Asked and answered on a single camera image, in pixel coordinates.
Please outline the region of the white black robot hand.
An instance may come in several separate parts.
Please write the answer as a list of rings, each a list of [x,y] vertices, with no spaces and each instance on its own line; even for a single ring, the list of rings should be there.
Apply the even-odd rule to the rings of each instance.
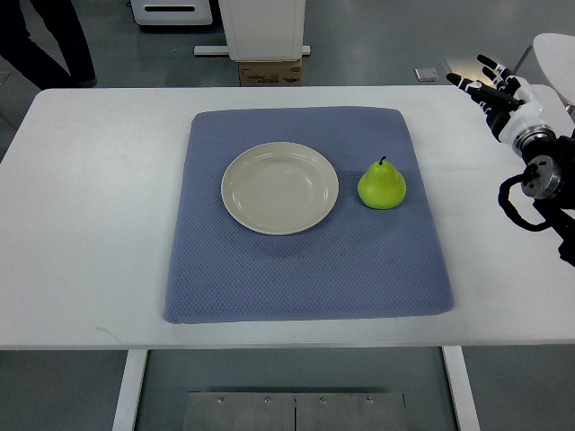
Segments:
[[[479,105],[495,139],[522,155],[536,139],[555,138],[544,120],[543,105],[528,81],[489,57],[480,55],[477,59],[490,80],[488,84],[453,72],[447,74],[447,80]]]

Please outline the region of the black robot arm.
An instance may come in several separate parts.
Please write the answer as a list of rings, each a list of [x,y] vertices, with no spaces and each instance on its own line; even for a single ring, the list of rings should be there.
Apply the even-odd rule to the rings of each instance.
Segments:
[[[553,229],[562,239],[560,258],[574,263],[574,137],[537,138],[523,152],[526,168],[517,182],[533,199],[533,207],[543,218],[538,224],[521,215],[512,216],[515,224],[530,232]]]

